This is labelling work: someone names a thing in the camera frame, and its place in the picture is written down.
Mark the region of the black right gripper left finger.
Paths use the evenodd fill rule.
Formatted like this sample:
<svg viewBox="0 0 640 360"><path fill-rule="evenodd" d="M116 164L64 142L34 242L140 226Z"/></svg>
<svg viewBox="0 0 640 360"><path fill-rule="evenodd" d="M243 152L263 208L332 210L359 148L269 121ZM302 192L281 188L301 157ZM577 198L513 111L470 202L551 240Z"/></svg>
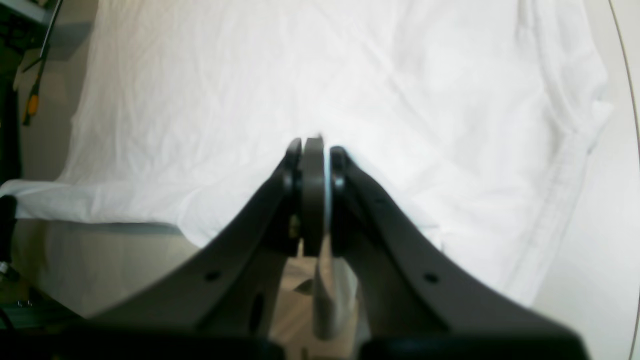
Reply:
<svg viewBox="0 0 640 360"><path fill-rule="evenodd" d="M78 360L283 360L268 338L282 272L303 233L303 194L323 230L324 143L295 139L215 239L130 300L75 327Z"/></svg>

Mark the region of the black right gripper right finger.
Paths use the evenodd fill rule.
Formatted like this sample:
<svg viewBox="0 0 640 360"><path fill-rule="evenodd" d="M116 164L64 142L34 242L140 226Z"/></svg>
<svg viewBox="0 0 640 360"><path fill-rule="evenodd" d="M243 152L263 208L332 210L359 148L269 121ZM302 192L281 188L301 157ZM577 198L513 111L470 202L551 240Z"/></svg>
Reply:
<svg viewBox="0 0 640 360"><path fill-rule="evenodd" d="M346 150L330 150L334 247L361 284L360 360L587 360L581 338L435 248Z"/></svg>

